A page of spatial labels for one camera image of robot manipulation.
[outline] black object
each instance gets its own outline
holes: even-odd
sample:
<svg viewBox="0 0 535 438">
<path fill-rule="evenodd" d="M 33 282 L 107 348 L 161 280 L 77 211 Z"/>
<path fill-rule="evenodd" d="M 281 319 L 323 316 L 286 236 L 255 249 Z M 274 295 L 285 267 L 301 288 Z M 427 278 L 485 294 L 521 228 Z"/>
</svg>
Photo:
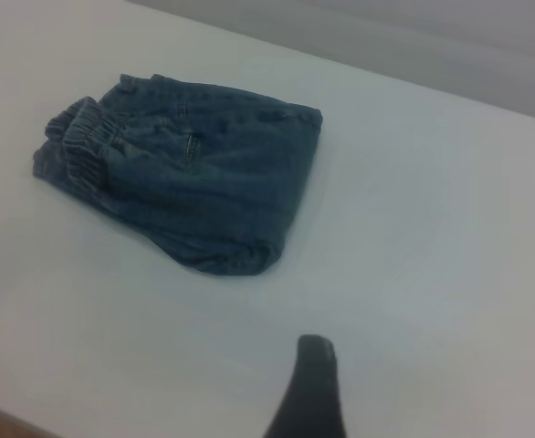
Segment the black object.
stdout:
<svg viewBox="0 0 535 438">
<path fill-rule="evenodd" d="M 302 336 L 292 379 L 265 438 L 345 436 L 332 342 L 316 335 Z"/>
</svg>

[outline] white surface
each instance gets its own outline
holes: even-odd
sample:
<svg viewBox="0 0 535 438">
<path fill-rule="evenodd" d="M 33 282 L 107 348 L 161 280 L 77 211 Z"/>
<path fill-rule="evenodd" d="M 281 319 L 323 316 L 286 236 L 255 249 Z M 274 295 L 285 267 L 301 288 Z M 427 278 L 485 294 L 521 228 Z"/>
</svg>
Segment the white surface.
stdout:
<svg viewBox="0 0 535 438">
<path fill-rule="evenodd" d="M 185 270 L 31 175 L 121 72 L 325 117 L 282 261 Z M 535 436 L 535 120 L 120 0 L 0 1 L 0 409 L 66 438 L 261 436 L 298 335 L 352 437 Z"/>
</svg>

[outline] gray wall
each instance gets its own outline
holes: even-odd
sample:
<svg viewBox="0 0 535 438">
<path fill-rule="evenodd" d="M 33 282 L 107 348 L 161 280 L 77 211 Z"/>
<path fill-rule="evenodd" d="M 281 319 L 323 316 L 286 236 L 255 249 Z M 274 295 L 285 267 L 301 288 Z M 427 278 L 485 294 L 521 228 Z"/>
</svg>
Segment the gray wall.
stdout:
<svg viewBox="0 0 535 438">
<path fill-rule="evenodd" d="M 132 0 L 535 117 L 535 0 Z"/>
</svg>

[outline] jeans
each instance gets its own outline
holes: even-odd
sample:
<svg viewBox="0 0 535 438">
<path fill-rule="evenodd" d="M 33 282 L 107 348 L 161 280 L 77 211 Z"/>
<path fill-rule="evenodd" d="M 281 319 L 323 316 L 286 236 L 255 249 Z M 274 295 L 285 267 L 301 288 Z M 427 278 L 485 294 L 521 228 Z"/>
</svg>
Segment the jeans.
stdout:
<svg viewBox="0 0 535 438">
<path fill-rule="evenodd" d="M 317 109 L 122 75 L 49 122 L 33 173 L 215 275 L 275 263 L 320 135 Z"/>
</svg>

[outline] folded jeans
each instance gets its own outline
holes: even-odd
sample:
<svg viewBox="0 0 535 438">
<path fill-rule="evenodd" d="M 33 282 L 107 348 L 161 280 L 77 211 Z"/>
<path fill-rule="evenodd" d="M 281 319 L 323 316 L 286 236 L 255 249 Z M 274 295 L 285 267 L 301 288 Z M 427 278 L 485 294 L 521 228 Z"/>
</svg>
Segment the folded jeans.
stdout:
<svg viewBox="0 0 535 438">
<path fill-rule="evenodd" d="M 122 75 L 49 122 L 33 173 L 185 266 L 255 275 L 280 258 L 321 123 L 238 89 Z"/>
</svg>

